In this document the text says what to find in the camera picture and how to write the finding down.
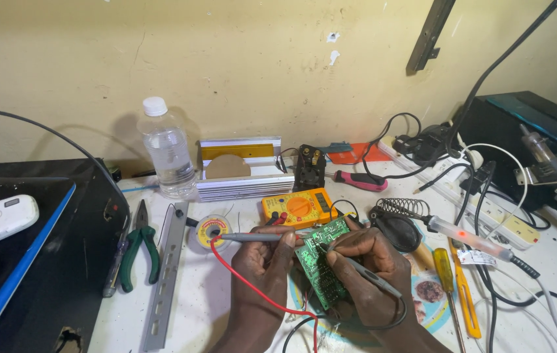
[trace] circuit board wire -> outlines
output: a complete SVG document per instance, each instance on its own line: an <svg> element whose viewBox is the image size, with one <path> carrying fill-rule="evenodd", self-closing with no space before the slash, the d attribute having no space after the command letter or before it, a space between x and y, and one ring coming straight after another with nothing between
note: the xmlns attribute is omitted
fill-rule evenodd
<svg viewBox="0 0 557 353"><path fill-rule="evenodd" d="M311 232L311 238L307 238L305 245L296 250L306 277L311 282L325 310L328 310L338 300L345 298L348 291L326 263L326 254L318 244L329 244L338 236L349 231L344 219L338 218Z"/></svg>

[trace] white extension socket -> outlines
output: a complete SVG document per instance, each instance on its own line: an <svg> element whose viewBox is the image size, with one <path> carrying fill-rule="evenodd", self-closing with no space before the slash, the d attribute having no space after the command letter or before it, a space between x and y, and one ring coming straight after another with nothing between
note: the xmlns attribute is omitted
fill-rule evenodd
<svg viewBox="0 0 557 353"><path fill-rule="evenodd" d="M392 148L393 143L394 138L392 136L385 136L379 141L377 147L381 152L389 156L394 162L396 162L396 164L406 171L413 172L418 169L418 165ZM434 168L427 168L415 176L424 183L427 183L435 179L435 177L437 177L441 172L442 171L440 170L434 170ZM459 187L459 181L449 181L446 178L442 178L433 184L431 189L437 191L440 195L444 196L448 201L451 201L456 206L462 206L465 190ZM479 193L471 195L468 205L466 206L466 217L471 223L474 223L474 214L477 210L479 196ZM481 205L481 212L479 215L479 230L485 231L483 234L483 236L485 236L509 215L510 213L508 211L485 198L483 204ZM510 218L507 223L503 224L503 226L496 231L496 234L509 240L510 244L518 250L527 250L540 240L540 233L526 223L522 222L517 217Z"/></svg>

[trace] water bottle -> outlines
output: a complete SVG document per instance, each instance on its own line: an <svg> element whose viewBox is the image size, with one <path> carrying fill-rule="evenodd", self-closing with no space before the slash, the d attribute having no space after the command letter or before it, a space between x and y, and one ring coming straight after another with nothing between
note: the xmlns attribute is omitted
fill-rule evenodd
<svg viewBox="0 0 557 353"><path fill-rule="evenodd" d="M144 117L136 124L157 172L158 183L169 198L183 198L196 188L196 174L189 158L183 121L167 111L165 100L143 100Z"/></svg>

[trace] multimeter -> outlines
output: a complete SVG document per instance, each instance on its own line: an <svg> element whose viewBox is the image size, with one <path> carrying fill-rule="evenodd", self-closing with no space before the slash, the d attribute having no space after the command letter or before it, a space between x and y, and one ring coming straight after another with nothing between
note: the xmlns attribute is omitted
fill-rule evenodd
<svg viewBox="0 0 557 353"><path fill-rule="evenodd" d="M328 223L330 221L329 195L324 188L287 193L262 199L265 220L269 221L273 212L286 212L285 226L295 229L309 228L314 223ZM337 218L337 209L333 210L333 218Z"/></svg>

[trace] white table surface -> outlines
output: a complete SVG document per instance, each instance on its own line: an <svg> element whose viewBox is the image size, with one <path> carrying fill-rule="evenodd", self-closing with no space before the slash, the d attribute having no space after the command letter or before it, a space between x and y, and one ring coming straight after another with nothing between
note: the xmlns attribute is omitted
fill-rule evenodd
<svg viewBox="0 0 557 353"><path fill-rule="evenodd" d="M371 163L370 168L373 173L379 175L404 173L393 162ZM363 167L360 164L355 166L327 165L327 172L334 172L339 169L346 172L363 172ZM381 193L367 192L350 185L334 183L330 179L327 179L325 188L331 200L339 198L351 200L358 207L362 220L378 198L411 198L415 196L419 196L430 204L432 214L449 221L454 220L457 212L456 207L435 191L427 189L420 195L412 195L412 191L421 185L417 178L389 180L389 183L390 186ZM156 184L155 176L119 182L122 190L154 184ZM171 201L164 198L159 189L154 188L129 191L125 192L125 195L131 210L137 209L142 198L146 200L149 224L156 229L157 235L160 234L165 212ZM260 200L260 198L247 198L222 202L191 203L188 214L197 220L209 214L227 214L226 218L231 227L237 230L237 223L239 223L239 227L245 232L263 223L261 221L263 218L261 216ZM340 207L344 212L347 212L349 205ZM536 245L525 252L517 250L514 250L514 252L542 274L549 290L557 292L557 225L555 224L557 221L555 218L551 218L551 220L553 221L553 227L541 232L541 238ZM464 223L464 227L468 230L472 229L467 222ZM176 281L172 315L167 328L167 340L165 348L161 350L162 352L207 352L223 333L230 310L230 272L215 259L210 251L200 248L196 240L193 239L194 234L189 239L188 230L189 228L186 230L187 237L180 258L180 271ZM444 247L448 249L447 241L441 234L428 235L426 243L431 248ZM230 262L238 247L238 244L233 243L220 253L226 261ZM136 284L134 290L131 293L123 293L123 291L118 290L112 298L102 301L89 346L90 353L128 353L131 351L137 353L143 351L143 342L147 332L146 322L156 289L156 286L147 285L148 262L147 250L142 247L137 254L132 269L132 281ZM509 272L510 275L513 275L534 292L540 290L533 279L527 277L514 265L500 261L499 268ZM478 301L483 296L489 297L489 293L482 287L476 270L466 267L464 272L471 287L473 300ZM525 300L529 297L528 293L501 273L491 271L491 274L498 292L504 296L513 300ZM291 299L288 300L288 306L294 307ZM499 310L497 317L494 352L557 352L555 341L525 312L503 303L499 304L499 308L502 308L502 310ZM539 304L535 303L529 308L547 323L549 328L557 335L557 329L553 325L551 317ZM490 307L482 304L476 309L484 337L479 340L479 343L485 347ZM459 306L457 311L463 325ZM281 352L287 333L298 321L291 323L283 321L283 325L276 334L274 343L268 352ZM312 352L310 348L312 333L313 330L310 327L302 327L290 341L289 351ZM453 352L459 351L452 320L449 319L434 336ZM465 346L468 352L480 352L474 341L474 339L465 337ZM320 352L343 352L345 350L351 352L381 351L380 348L351 347L344 342L329 340L325 347L320 349Z"/></svg>

